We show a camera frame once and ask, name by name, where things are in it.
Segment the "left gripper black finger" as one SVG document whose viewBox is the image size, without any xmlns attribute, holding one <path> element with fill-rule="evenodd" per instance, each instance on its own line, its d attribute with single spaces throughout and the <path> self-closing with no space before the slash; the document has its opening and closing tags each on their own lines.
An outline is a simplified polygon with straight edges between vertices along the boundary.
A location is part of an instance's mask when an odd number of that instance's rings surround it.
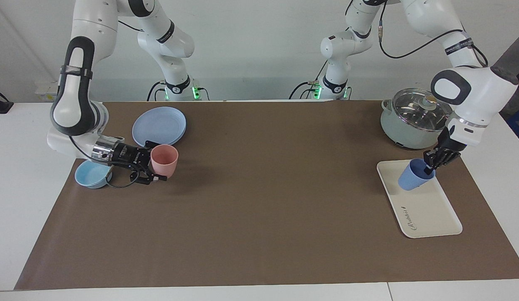
<svg viewBox="0 0 519 301">
<path fill-rule="evenodd" d="M 424 152 L 424 161 L 426 164 L 425 173 L 432 174 L 438 166 L 438 150 L 430 149 Z"/>
<path fill-rule="evenodd" d="M 460 152 L 444 152 L 437 156 L 437 168 L 445 166 L 461 156 Z"/>
</svg>

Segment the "pink plastic cup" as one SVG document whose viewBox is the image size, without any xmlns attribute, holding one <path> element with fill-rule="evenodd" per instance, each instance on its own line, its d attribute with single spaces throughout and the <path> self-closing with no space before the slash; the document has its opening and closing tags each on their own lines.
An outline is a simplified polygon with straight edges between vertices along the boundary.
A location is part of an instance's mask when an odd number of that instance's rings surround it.
<svg viewBox="0 0 519 301">
<path fill-rule="evenodd" d="M 151 150 L 151 166 L 155 174 L 168 179 L 175 173 L 179 158 L 178 150 L 172 145 L 158 145 Z"/>
</svg>

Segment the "blue ribbed plastic cup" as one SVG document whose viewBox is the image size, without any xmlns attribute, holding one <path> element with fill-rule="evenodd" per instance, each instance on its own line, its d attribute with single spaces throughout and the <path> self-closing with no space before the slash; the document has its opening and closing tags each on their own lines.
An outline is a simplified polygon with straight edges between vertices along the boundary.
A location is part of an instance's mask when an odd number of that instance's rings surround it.
<svg viewBox="0 0 519 301">
<path fill-rule="evenodd" d="M 432 180 L 436 171 L 421 158 L 412 159 L 398 179 L 398 185 L 405 191 L 414 190 Z"/>
</svg>

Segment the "cream rabbit print tray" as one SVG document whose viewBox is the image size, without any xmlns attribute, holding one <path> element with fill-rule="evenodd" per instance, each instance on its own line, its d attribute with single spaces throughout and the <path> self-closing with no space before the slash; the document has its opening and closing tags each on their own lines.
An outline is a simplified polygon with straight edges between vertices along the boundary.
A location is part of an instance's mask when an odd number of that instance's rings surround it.
<svg viewBox="0 0 519 301">
<path fill-rule="evenodd" d="M 462 224 L 436 176 L 411 191 L 399 187 L 409 162 L 382 161 L 376 166 L 401 232 L 412 239 L 460 234 Z"/>
</svg>

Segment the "pale blue round plate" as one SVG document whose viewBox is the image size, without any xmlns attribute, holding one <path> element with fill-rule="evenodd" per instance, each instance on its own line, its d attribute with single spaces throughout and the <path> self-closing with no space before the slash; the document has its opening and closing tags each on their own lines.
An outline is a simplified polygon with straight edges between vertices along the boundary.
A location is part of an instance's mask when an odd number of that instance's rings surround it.
<svg viewBox="0 0 519 301">
<path fill-rule="evenodd" d="M 135 120 L 132 137 L 137 145 L 144 147 L 147 141 L 173 145 L 184 136 L 186 116 L 177 108 L 158 107 L 146 111 Z"/>
</svg>

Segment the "pale green cooking pot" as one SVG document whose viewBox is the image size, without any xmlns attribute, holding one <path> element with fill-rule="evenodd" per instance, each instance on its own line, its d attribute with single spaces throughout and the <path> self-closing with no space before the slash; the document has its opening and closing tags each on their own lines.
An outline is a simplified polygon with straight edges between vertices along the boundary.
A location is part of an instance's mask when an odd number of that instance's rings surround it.
<svg viewBox="0 0 519 301">
<path fill-rule="evenodd" d="M 427 132 L 414 128 L 399 118 L 389 105 L 391 99 L 382 101 L 381 126 L 387 137 L 395 144 L 409 149 L 425 149 L 437 143 L 437 138 L 442 132 Z"/>
</svg>

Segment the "light blue plastic bowl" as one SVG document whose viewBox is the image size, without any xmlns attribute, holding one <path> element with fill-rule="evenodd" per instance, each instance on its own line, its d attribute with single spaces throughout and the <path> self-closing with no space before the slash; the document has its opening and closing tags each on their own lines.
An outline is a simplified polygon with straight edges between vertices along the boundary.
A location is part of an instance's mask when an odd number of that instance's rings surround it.
<svg viewBox="0 0 519 301">
<path fill-rule="evenodd" d="M 89 189 L 100 189 L 112 179 L 111 166 L 105 166 L 89 160 L 81 163 L 74 172 L 75 181 Z"/>
</svg>

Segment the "glass pot lid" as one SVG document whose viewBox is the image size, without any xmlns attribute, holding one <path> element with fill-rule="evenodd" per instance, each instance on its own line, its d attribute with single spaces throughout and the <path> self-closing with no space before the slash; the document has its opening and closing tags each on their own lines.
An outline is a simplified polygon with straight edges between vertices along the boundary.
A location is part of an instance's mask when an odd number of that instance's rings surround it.
<svg viewBox="0 0 519 301">
<path fill-rule="evenodd" d="M 453 112 L 449 104 L 421 88 L 398 91 L 389 108 L 406 124 L 427 132 L 441 131 Z"/>
</svg>

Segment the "brown table mat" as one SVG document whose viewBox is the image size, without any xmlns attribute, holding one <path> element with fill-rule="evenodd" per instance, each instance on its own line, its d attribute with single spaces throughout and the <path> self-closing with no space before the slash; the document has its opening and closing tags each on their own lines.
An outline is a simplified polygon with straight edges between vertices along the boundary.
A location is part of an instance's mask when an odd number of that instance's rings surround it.
<svg viewBox="0 0 519 301">
<path fill-rule="evenodd" d="M 417 158 L 378 101 L 181 102 L 168 181 L 91 190 L 70 174 L 15 289 L 519 278 L 464 162 L 437 178 L 463 226 L 410 239 L 376 166 Z"/>
</svg>

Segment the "white wall socket box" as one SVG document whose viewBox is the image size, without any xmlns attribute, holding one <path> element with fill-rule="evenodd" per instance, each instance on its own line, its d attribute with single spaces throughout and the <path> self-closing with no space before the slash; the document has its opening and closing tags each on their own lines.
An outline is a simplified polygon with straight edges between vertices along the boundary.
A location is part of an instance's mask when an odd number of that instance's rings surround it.
<svg viewBox="0 0 519 301">
<path fill-rule="evenodd" d="M 42 102 L 53 102 L 57 97 L 59 91 L 59 82 L 35 82 L 35 94 Z"/>
</svg>

